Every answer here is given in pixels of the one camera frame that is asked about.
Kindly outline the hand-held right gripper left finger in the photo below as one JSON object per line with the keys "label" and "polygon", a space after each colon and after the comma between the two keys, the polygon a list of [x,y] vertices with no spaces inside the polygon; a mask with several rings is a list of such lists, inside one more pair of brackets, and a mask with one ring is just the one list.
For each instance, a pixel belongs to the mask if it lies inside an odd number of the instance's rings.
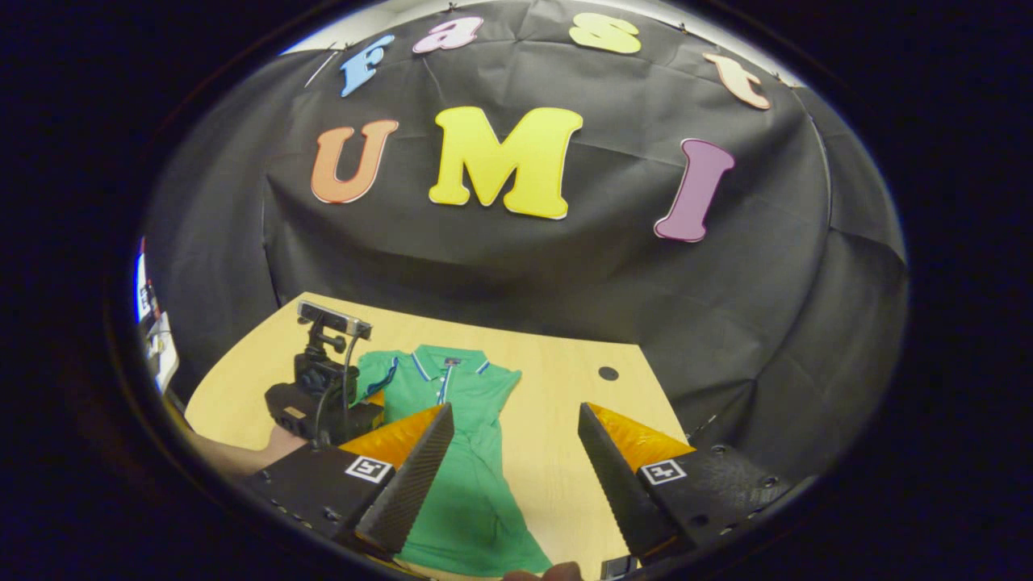
{"label": "hand-held right gripper left finger", "polygon": [[302,446],[245,479],[254,499],[306,532],[392,562],[453,440],[447,402],[340,446]]}

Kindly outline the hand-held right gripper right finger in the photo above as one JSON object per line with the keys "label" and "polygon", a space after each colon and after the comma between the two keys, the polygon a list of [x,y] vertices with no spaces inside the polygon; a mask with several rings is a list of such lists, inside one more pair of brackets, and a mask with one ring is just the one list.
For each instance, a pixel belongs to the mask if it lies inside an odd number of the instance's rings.
{"label": "hand-held right gripper right finger", "polygon": [[728,545],[799,488],[733,446],[695,448],[593,402],[580,404],[578,434],[617,529],[641,565]]}

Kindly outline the green T-shirt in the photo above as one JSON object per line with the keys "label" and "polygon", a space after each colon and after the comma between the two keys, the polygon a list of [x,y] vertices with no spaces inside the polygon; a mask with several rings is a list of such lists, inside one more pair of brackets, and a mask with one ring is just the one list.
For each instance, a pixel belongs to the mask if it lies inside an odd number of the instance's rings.
{"label": "green T-shirt", "polygon": [[420,345],[358,359],[358,392],[384,394],[394,423],[449,404],[453,438],[399,560],[462,576],[539,574],[552,562],[530,532],[504,477],[500,416],[521,372],[484,351]]}

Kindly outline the computer monitor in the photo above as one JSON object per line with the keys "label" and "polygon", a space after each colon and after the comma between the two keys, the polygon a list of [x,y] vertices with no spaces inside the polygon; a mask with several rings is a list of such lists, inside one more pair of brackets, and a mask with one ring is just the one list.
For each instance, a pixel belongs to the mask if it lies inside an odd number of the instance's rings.
{"label": "computer monitor", "polygon": [[136,314],[137,332],[140,335],[140,348],[144,354],[145,368],[151,376],[157,392],[165,395],[178,371],[178,350],[174,336],[169,313],[160,307],[155,286],[148,271],[147,242],[140,237],[139,247],[134,261],[134,314]]}

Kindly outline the black backdrop cloth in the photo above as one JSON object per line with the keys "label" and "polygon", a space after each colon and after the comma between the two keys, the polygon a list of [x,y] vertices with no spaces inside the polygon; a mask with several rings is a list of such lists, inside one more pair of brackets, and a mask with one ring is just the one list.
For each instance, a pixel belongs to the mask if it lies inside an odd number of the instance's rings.
{"label": "black backdrop cloth", "polygon": [[159,173],[148,264],[199,378],[304,290],[641,347],[683,430],[826,470],[888,386],[893,195],[803,77],[694,16],[487,0],[288,48]]}

